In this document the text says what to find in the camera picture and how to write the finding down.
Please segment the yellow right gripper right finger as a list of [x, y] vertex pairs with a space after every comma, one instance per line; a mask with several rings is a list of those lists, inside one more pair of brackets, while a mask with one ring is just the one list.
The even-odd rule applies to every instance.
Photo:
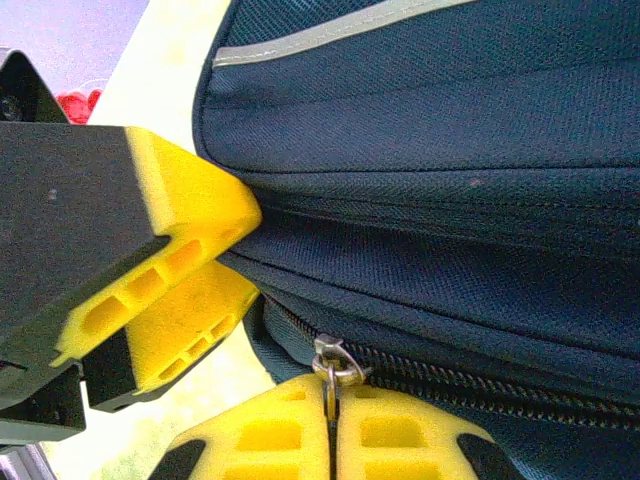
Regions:
[[521, 479], [483, 428], [407, 394], [370, 386], [340, 396], [338, 479]]

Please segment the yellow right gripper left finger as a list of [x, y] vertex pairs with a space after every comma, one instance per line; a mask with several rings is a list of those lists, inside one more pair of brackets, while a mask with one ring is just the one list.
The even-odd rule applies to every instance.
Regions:
[[179, 434], [151, 479], [328, 479], [322, 381], [305, 374]]

